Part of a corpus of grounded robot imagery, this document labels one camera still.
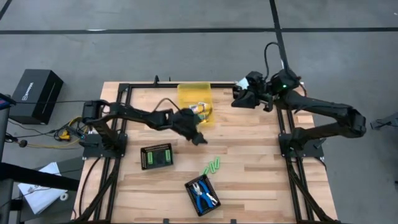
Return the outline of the grey metal stand leg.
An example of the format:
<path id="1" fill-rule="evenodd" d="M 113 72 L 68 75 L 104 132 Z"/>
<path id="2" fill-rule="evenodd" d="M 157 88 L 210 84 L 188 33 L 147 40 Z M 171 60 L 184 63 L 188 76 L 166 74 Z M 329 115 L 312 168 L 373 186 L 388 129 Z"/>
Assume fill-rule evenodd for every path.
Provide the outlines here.
<path id="1" fill-rule="evenodd" d="M 379 130 L 384 126 L 398 128 L 398 112 L 386 116 L 385 118 L 375 119 L 370 125 L 373 130 Z"/>

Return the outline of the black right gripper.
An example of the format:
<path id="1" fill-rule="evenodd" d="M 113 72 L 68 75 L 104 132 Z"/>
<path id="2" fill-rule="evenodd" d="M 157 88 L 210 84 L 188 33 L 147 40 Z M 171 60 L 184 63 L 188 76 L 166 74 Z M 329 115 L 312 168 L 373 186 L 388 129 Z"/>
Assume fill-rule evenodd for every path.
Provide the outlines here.
<path id="1" fill-rule="evenodd" d="M 274 98 L 269 85 L 264 82 L 257 91 L 258 98 L 264 104 L 264 111 L 272 111 L 274 108 Z M 234 100 L 231 103 L 235 108 L 255 108 L 258 105 L 257 98 L 253 92 L 241 91 L 241 87 L 235 85 L 233 87 Z"/>

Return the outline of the white paper sheets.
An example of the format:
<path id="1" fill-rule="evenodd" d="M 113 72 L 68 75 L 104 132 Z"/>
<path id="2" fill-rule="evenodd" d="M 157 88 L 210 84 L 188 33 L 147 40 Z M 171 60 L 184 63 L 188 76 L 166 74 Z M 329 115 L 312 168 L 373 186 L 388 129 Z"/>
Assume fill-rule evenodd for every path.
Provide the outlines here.
<path id="1" fill-rule="evenodd" d="M 67 190 L 43 187 L 34 184 L 18 184 L 18 188 L 29 204 L 32 212 L 37 215 L 59 199 Z"/>

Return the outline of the black slotted plastic basket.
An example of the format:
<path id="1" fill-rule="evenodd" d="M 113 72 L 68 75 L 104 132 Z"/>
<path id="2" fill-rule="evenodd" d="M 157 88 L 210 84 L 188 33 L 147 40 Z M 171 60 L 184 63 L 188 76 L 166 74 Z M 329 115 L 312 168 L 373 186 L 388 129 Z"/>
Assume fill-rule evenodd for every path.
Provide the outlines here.
<path id="1" fill-rule="evenodd" d="M 170 150 L 171 152 L 171 162 L 167 162 L 165 160 L 165 150 Z M 149 165 L 147 163 L 147 153 L 153 153 L 153 164 Z M 174 164 L 173 160 L 173 150 L 171 143 L 167 144 L 159 144 L 155 146 L 148 146 L 141 148 L 141 169 L 149 170 L 149 169 L 157 169 L 161 167 L 172 166 Z"/>
<path id="2" fill-rule="evenodd" d="M 196 205 L 196 202 L 195 202 L 195 195 L 192 192 L 192 190 L 193 190 L 192 184 L 194 182 L 198 182 L 199 180 L 202 180 L 207 185 L 207 187 L 209 188 L 212 196 L 218 201 L 217 205 L 215 205 L 213 208 L 207 208 L 206 202 L 202 202 L 201 205 L 202 205 L 202 207 L 204 209 L 204 213 L 203 214 L 199 213 L 199 209 L 198 209 L 198 207 Z M 199 177 L 197 177 L 197 178 L 185 183 L 185 188 L 186 188 L 188 196 L 190 197 L 190 200 L 191 200 L 191 203 L 192 203 L 192 205 L 193 205 L 193 207 L 195 209 L 195 212 L 196 212 L 196 214 L 199 217 L 202 217 L 202 216 L 206 215 L 207 213 L 209 213 L 209 212 L 211 212 L 211 211 L 213 211 L 216 208 L 221 206 L 221 202 L 220 202 L 220 200 L 219 200 L 219 198 L 218 198 L 218 196 L 217 196 L 217 194 L 216 194 L 216 192 L 215 192 L 215 190 L 214 190 L 214 188 L 213 188 L 213 186 L 212 186 L 212 184 L 211 184 L 211 182 L 210 182 L 210 180 L 209 180 L 207 175 L 201 175 L 201 176 L 199 176 Z"/>

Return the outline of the black side desk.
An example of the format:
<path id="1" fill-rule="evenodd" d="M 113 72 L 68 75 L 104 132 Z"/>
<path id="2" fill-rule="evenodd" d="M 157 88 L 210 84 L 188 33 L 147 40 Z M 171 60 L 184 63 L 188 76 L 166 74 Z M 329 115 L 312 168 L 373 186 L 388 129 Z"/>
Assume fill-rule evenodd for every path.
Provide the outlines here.
<path id="1" fill-rule="evenodd" d="M 41 185 L 63 190 L 78 190 L 79 181 L 56 174 L 48 174 L 2 161 L 9 109 L 16 105 L 10 96 L 0 93 L 0 224 L 8 224 L 9 212 L 14 208 L 20 210 L 22 201 L 12 199 L 14 182 Z"/>

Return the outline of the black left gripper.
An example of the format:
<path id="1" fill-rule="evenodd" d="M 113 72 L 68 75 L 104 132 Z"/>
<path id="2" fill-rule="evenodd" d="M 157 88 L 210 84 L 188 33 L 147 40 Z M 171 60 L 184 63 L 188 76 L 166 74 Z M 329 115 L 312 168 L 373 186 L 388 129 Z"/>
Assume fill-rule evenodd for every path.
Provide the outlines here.
<path id="1" fill-rule="evenodd" d="M 197 130 L 197 126 L 201 123 L 201 118 L 191 109 L 184 108 L 173 114 L 171 123 L 172 131 L 185 137 L 186 140 L 191 140 L 195 146 L 208 143 L 203 134 L 199 133 Z"/>

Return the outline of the yellow translucent plastic bin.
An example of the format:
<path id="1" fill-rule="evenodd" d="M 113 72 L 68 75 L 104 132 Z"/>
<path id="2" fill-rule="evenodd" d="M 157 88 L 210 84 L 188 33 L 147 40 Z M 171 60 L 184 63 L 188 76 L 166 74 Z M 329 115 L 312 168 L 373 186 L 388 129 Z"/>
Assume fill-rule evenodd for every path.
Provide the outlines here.
<path id="1" fill-rule="evenodd" d="M 208 103 L 213 108 L 213 97 L 211 84 L 209 82 L 182 83 L 177 86 L 178 105 L 180 108 L 189 108 L 190 105 L 199 104 L 199 102 Z M 200 123 L 202 127 L 211 127 L 215 124 L 215 118 L 212 111 L 210 120 L 207 123 Z"/>

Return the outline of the black box with white logo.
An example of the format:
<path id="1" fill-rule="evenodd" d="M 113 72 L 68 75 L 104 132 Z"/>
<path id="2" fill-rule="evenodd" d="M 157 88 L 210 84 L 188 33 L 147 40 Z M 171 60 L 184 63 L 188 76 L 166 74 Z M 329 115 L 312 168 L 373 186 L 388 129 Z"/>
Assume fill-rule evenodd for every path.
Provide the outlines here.
<path id="1" fill-rule="evenodd" d="M 26 69 L 12 94 L 17 105 L 9 118 L 20 124 L 48 124 L 62 86 L 52 70 Z"/>

